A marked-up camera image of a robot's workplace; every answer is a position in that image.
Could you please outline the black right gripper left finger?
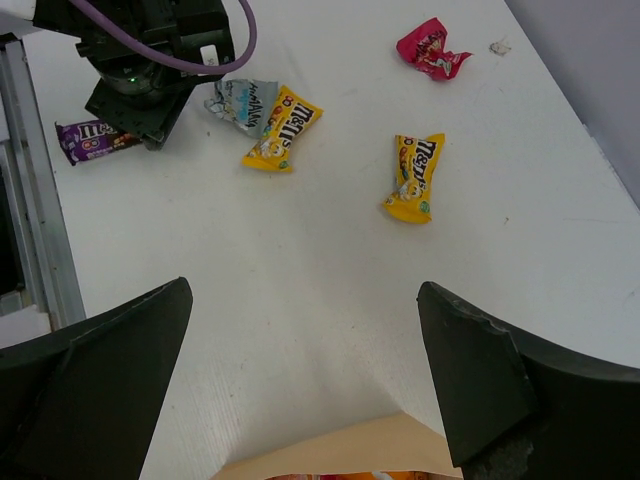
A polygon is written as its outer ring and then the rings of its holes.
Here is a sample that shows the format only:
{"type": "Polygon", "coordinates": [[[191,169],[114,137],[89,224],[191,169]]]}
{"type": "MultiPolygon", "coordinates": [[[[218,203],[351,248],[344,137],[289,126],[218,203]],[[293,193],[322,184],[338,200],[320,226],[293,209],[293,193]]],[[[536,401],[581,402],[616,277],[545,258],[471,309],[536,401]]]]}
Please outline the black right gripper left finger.
{"type": "Polygon", "coordinates": [[[2,478],[139,478],[192,304],[179,277],[2,349],[2,478]]]}

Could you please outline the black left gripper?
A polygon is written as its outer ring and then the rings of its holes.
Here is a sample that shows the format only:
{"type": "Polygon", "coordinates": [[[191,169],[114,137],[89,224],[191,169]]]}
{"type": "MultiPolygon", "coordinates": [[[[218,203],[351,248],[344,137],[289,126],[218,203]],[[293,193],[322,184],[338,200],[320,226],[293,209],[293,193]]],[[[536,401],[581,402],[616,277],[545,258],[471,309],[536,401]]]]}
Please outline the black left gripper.
{"type": "Polygon", "coordinates": [[[161,94],[149,100],[116,92],[100,80],[85,109],[110,126],[141,140],[150,151],[161,150],[169,138],[193,89],[161,94]]]}

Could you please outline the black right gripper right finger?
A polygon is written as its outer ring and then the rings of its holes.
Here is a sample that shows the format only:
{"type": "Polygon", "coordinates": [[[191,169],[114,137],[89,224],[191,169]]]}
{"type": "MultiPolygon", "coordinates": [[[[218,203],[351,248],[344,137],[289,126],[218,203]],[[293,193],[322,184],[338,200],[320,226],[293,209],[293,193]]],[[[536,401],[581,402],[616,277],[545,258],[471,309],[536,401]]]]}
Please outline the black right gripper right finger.
{"type": "Polygon", "coordinates": [[[554,344],[434,282],[417,303],[451,460],[464,478],[638,478],[638,369],[554,344]]]}

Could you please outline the purple M&M's packet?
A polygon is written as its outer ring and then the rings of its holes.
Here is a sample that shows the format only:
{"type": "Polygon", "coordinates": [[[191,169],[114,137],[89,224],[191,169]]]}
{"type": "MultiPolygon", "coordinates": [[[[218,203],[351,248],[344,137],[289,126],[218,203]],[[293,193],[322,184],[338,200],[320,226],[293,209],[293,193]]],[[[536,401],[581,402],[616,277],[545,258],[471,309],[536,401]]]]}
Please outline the purple M&M's packet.
{"type": "Polygon", "coordinates": [[[140,145],[142,141],[101,120],[55,124],[59,146],[72,166],[140,145]]]}

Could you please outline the brown paper bag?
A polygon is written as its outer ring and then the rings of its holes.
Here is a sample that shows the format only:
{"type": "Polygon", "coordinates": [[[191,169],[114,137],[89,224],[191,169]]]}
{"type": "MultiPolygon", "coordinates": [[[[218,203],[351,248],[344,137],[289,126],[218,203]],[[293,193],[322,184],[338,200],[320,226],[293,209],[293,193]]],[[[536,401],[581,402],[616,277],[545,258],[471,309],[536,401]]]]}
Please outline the brown paper bag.
{"type": "Polygon", "coordinates": [[[446,439],[406,413],[224,466],[216,479],[461,479],[446,439]]]}

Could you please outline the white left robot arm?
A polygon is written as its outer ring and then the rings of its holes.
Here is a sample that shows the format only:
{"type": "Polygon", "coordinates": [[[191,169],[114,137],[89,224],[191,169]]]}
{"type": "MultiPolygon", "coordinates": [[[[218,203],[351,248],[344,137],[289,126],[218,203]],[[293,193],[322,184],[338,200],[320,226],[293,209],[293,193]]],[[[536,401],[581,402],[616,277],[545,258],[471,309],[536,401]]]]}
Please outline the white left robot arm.
{"type": "MultiPolygon", "coordinates": [[[[93,1],[107,20],[157,53],[211,68],[235,58],[220,1],[93,1]]],[[[117,40],[70,1],[4,1],[4,14],[77,38],[78,55],[100,76],[86,110],[110,126],[161,149],[194,88],[221,74],[193,73],[149,59],[117,40]]]]}

